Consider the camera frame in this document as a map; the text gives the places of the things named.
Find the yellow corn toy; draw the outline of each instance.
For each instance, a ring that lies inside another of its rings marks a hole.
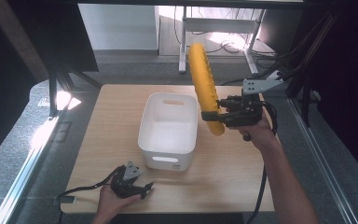
[[[190,73],[194,83],[194,88],[199,99],[202,112],[215,111],[220,114],[217,104],[218,96],[214,86],[211,67],[208,63],[208,57],[205,48],[200,43],[190,46],[188,52],[188,63]],[[209,129],[214,135],[221,135],[225,132],[225,126],[219,121],[206,121]]]

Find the human arm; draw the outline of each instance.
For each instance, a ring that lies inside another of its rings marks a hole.
[[[122,208],[131,203],[135,203],[140,199],[140,194],[121,199],[110,189],[109,185],[103,186],[100,191],[97,213],[95,214],[91,224],[109,223]]]
[[[318,223],[315,210],[263,114],[254,126],[231,127],[250,134],[263,157],[279,223]]]

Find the forearm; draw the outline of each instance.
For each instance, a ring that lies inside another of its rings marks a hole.
[[[318,223],[310,200],[298,182],[278,141],[260,148],[275,211],[280,223]]]
[[[107,224],[109,221],[110,220],[106,220],[106,218],[95,216],[91,224]]]

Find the metal frame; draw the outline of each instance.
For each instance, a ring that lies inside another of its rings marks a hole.
[[[96,81],[95,79],[87,76],[86,74],[82,72],[77,72],[75,69],[72,69],[70,67],[67,68],[68,71],[75,74],[76,76],[82,78],[83,80],[87,81],[89,84],[91,84],[93,87],[100,89],[102,87],[102,84]],[[48,116],[49,119],[54,119],[57,114],[57,82],[62,86],[62,88],[65,91],[72,91],[75,87],[74,82],[69,77],[69,72],[62,71],[60,72],[50,72],[50,76],[48,77],[49,81],[49,98],[50,98],[50,114]]]
[[[113,4],[113,5],[141,5],[141,6],[187,6],[187,7],[248,7],[264,9],[297,10],[304,7],[326,7],[331,1],[304,0],[34,0],[36,3],[56,4]]]
[[[43,142],[38,146],[34,146],[28,154],[27,159],[22,165],[19,173],[16,176],[13,184],[11,185],[7,196],[3,200],[0,206],[0,223],[7,223],[13,214],[14,209],[17,206],[17,203],[22,195],[28,181],[31,178],[31,175],[34,171],[34,168],[39,161],[40,156],[45,148],[46,143],[48,142],[51,134],[53,133],[57,122],[60,118],[61,111],[59,111],[56,116],[53,118],[48,118],[44,125],[46,128],[46,135],[44,136]]]
[[[186,7],[183,9],[182,17],[182,42],[179,50],[179,73],[186,72],[186,32],[222,32],[222,33],[240,33],[251,35],[252,38],[244,51],[246,61],[253,76],[258,75],[252,57],[252,48],[255,44],[255,37],[260,29],[261,20],[263,19],[265,9],[262,9],[260,15],[255,21],[252,20],[227,20],[227,19],[204,19],[204,18],[188,18],[186,15]]]
[[[337,203],[338,210],[341,213],[342,217],[344,218],[345,223],[347,224],[358,223],[356,215],[353,213],[353,210],[351,208],[351,204],[349,203],[341,186],[338,184],[336,177],[333,174],[333,171],[328,165],[328,162],[324,157],[324,154],[322,153],[322,150],[312,133],[312,130],[308,127],[307,123],[305,123],[304,120],[302,119],[301,117],[302,112],[298,104],[293,99],[288,99],[288,103],[292,109],[293,114],[296,117],[296,121],[301,129],[301,132],[306,137],[307,143],[310,146],[310,151],[312,152],[312,155],[315,158],[316,164],[318,165],[322,173],[322,176],[324,177],[324,181],[326,182],[326,185],[329,188],[330,193],[332,194],[334,200]]]

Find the wrist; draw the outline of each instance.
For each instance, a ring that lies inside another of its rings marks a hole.
[[[274,154],[277,151],[282,150],[282,146],[279,141],[275,138],[275,136],[267,139],[261,146],[258,147],[261,154],[263,156],[267,156],[269,154]]]

